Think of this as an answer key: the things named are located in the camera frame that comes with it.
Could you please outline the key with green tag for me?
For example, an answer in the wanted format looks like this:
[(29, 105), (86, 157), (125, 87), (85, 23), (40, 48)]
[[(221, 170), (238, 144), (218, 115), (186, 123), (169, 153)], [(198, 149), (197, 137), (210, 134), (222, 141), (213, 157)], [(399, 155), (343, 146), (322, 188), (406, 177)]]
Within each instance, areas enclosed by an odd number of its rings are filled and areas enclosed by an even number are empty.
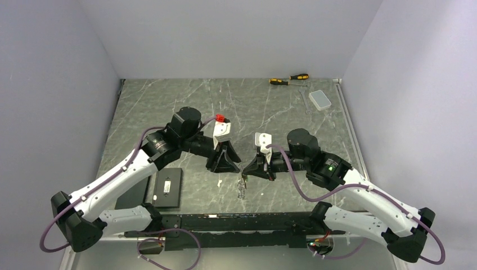
[(241, 174), (241, 178), (242, 178), (242, 181), (244, 183), (244, 186), (246, 187), (247, 186), (247, 182), (248, 182), (248, 176), (245, 175), (245, 174)]

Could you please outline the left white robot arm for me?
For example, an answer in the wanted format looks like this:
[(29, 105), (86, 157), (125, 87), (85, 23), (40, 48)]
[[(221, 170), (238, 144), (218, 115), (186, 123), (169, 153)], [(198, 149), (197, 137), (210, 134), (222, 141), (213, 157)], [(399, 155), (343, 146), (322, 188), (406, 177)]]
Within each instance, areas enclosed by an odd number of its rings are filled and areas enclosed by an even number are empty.
[(102, 237), (137, 231), (157, 235), (163, 218), (152, 204), (110, 210), (109, 205), (143, 179), (178, 160), (183, 152), (206, 158), (212, 173), (239, 173), (240, 157), (231, 145), (231, 121), (223, 115), (209, 118), (212, 136), (203, 133), (207, 121), (193, 107), (175, 112), (163, 127), (147, 128), (135, 148), (119, 164), (85, 187), (52, 196), (53, 224), (66, 238), (67, 246), (82, 252)]

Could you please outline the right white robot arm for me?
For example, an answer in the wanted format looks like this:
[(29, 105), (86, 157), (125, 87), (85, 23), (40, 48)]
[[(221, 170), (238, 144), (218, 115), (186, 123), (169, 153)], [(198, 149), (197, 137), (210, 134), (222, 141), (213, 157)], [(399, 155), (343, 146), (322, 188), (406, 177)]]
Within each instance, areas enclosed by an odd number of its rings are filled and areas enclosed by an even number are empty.
[(341, 157), (321, 150), (318, 140), (298, 128), (287, 135), (288, 150), (272, 142), (268, 133), (256, 133), (256, 156), (244, 169), (246, 176), (273, 181), (277, 173), (289, 173), (293, 185), (304, 195), (296, 172), (327, 190), (315, 203), (309, 221), (316, 233), (344, 231), (384, 245), (395, 257), (416, 263), (428, 237), (435, 213), (429, 208), (409, 206), (367, 180)]

